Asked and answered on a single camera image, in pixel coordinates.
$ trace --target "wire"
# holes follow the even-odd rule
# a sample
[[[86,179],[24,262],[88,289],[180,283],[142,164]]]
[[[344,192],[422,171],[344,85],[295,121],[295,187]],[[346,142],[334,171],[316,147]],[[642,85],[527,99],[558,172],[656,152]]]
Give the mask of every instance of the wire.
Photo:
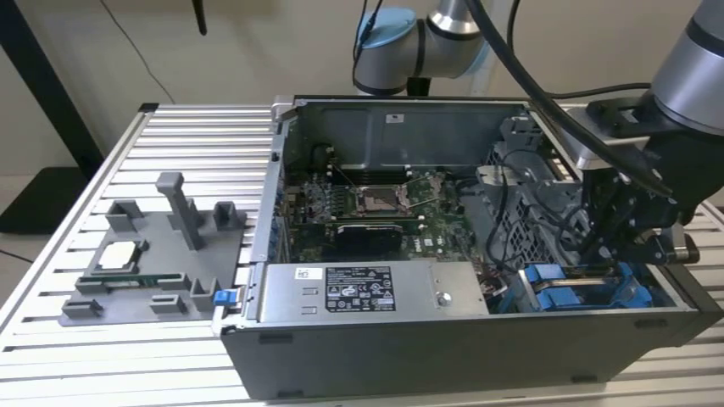
[[[656,195],[670,197],[672,193],[671,189],[662,183],[652,171],[638,166],[640,163],[636,160],[626,159],[624,156],[616,154],[600,138],[596,137],[596,135],[566,113],[558,103],[554,102],[523,67],[515,53],[512,53],[506,44],[506,40],[500,37],[498,28],[490,19],[480,0],[466,0],[466,3],[471,15],[474,16],[475,23],[482,30],[483,36],[488,40],[490,47],[496,52],[498,58],[508,69],[511,76],[528,94],[542,113],[546,114],[551,120],[568,131],[571,136],[588,147],[592,153],[602,157],[602,159],[624,173],[636,184]]]
[[[168,93],[167,88],[162,85],[162,83],[160,83],[160,81],[159,81],[159,78],[156,77],[156,75],[155,75],[154,72],[151,71],[151,66],[148,66],[148,62],[146,61],[144,54],[140,53],[139,47],[136,47],[136,43],[135,43],[134,40],[131,39],[131,36],[128,35],[128,32],[126,32],[126,29],[122,27],[122,24],[118,22],[116,16],[114,15],[114,12],[111,11],[111,8],[110,8],[108,5],[106,4],[106,0],[99,0],[99,1],[102,2],[103,8],[104,8],[106,11],[108,12],[108,16],[110,16],[111,19],[114,20],[114,24],[116,24],[118,29],[119,29],[119,30],[122,31],[122,33],[123,33],[123,36],[126,36],[126,39],[128,40],[128,42],[131,43],[131,46],[132,46],[134,49],[136,50],[136,54],[139,55],[140,62],[143,62],[144,66],[146,66],[146,71],[148,72],[148,75],[152,77],[152,79],[154,79],[154,81],[156,82],[156,84],[159,85],[160,89],[162,89],[163,92],[167,94],[168,100],[171,100],[171,103],[172,103],[172,104],[176,104],[176,100],[172,98],[171,93]]]
[[[500,171],[500,176],[503,178],[503,191],[500,192],[500,202],[498,203],[496,223],[494,224],[494,227],[490,230],[488,239],[486,239],[486,254],[488,255],[488,258],[492,260],[492,262],[496,264],[500,270],[507,270],[511,273],[515,273],[516,271],[512,269],[512,267],[510,267],[506,264],[506,262],[494,255],[494,251],[492,251],[494,239],[498,234],[498,229],[500,229],[500,225],[503,224],[506,206],[508,204],[508,192],[510,192],[508,178],[506,177],[504,171]]]
[[[568,212],[568,214],[566,215],[566,218],[564,218],[564,223],[562,224],[562,226],[558,228],[558,232],[556,232],[556,247],[558,247],[558,250],[560,251],[562,253],[562,256],[564,257],[566,261],[568,262],[570,265],[575,265],[574,263],[574,260],[571,259],[571,256],[568,255],[568,250],[566,250],[564,248],[564,245],[563,245],[563,239],[564,239],[564,225],[566,226],[571,226],[571,219],[574,219],[574,215],[583,209],[583,205],[579,205],[576,208],[571,209],[571,211]]]
[[[508,28],[506,31],[506,43],[508,44],[508,48],[511,49],[512,53],[515,53],[512,34],[515,31],[516,18],[519,16],[519,8],[520,8],[520,0],[514,0],[512,6],[511,6],[511,14],[508,15]],[[547,94],[552,99],[566,100],[566,99],[574,99],[574,98],[586,98],[588,96],[596,96],[604,93],[632,91],[632,90],[639,90],[639,89],[646,90],[646,89],[650,89],[651,87],[652,87],[652,84],[648,82],[634,82],[634,83],[624,83],[622,85],[598,87],[595,89],[588,89],[586,91],[568,92],[568,93],[547,92]]]
[[[512,47],[512,32],[516,26],[516,17],[519,16],[520,0],[512,0],[511,14],[508,15],[508,27],[506,29],[506,43],[511,48],[511,52],[515,52]]]
[[[32,261],[28,257],[23,257],[23,256],[20,256],[19,254],[11,253],[11,252],[8,252],[8,251],[6,251],[6,250],[2,250],[2,249],[0,249],[0,254],[4,254],[6,256],[11,256],[12,258],[15,258],[15,259],[18,259],[18,260],[23,260],[23,261],[26,261],[27,263],[31,263],[31,264],[34,263],[34,261]]]
[[[651,83],[634,82],[634,83],[624,83],[622,85],[598,87],[595,89],[588,89],[586,91],[576,91],[576,92],[570,92],[570,93],[550,93],[548,96],[551,96],[552,99],[564,100],[564,99],[586,98],[587,96],[596,96],[604,93],[632,91],[638,89],[648,89],[651,87],[652,87]]]
[[[370,34],[372,33],[372,29],[375,28],[375,23],[378,22],[378,13],[380,11],[380,7],[383,7],[383,0],[378,0],[378,5],[375,6],[375,10],[372,11],[372,14],[370,15],[370,19],[367,20],[367,24],[364,25],[364,29],[360,32],[360,27],[363,26],[364,21],[364,15],[367,10],[367,0],[364,0],[364,4],[362,5],[362,14],[360,14],[360,21],[358,22],[358,31],[355,32],[355,49],[354,49],[354,55],[352,55],[352,82],[355,83],[355,72],[358,71],[358,62],[360,61],[360,57],[363,55],[364,50],[364,43],[367,40],[370,40]]]
[[[355,45],[352,46],[352,60],[356,62],[358,60],[358,45],[360,43],[360,28],[363,27],[363,20],[364,20],[364,12],[367,11],[367,1],[362,3],[362,13],[360,13],[360,19],[358,21],[358,29],[355,30]]]

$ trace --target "sticker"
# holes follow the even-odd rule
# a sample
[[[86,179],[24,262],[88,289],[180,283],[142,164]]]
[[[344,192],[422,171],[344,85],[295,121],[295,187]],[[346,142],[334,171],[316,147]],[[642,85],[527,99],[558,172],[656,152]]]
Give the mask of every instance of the sticker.
[[[295,273],[296,280],[322,280],[324,269],[319,267],[298,267]]]
[[[391,123],[404,123],[406,122],[406,115],[403,114],[388,114],[384,117],[384,122]]]
[[[395,311],[390,267],[327,267],[326,293],[330,312]]]

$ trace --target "floor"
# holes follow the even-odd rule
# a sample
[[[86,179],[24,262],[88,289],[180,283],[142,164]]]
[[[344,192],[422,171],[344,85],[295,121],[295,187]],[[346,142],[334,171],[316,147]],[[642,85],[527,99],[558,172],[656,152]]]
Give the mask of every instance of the floor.
[[[34,176],[0,176],[0,212],[8,207],[32,179]],[[35,259],[48,239],[50,235],[20,236],[0,233],[0,249]],[[26,261],[0,254],[0,306],[11,296],[28,267],[30,264]]]

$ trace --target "white label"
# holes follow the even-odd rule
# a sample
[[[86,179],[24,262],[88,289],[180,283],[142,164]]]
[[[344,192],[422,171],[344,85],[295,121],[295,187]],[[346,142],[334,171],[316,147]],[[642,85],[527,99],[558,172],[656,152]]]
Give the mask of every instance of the white label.
[[[386,122],[390,123],[404,123],[406,122],[406,115],[403,114],[388,114],[384,117]]]
[[[298,267],[295,273],[296,280],[322,280],[326,269],[318,267]]]

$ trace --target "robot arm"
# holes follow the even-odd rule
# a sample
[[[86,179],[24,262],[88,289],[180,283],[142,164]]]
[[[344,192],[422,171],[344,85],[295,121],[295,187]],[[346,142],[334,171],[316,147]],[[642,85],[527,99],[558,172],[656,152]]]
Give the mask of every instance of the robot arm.
[[[683,225],[724,187],[723,102],[724,2],[704,0],[652,90],[642,98],[592,102],[579,112],[618,153],[640,160],[672,190],[671,197],[656,196],[615,169],[588,169],[591,161],[579,161],[586,170],[583,204],[594,223],[579,247],[582,262],[595,262],[606,252],[650,264],[698,262]],[[651,229],[662,233],[640,239]]]

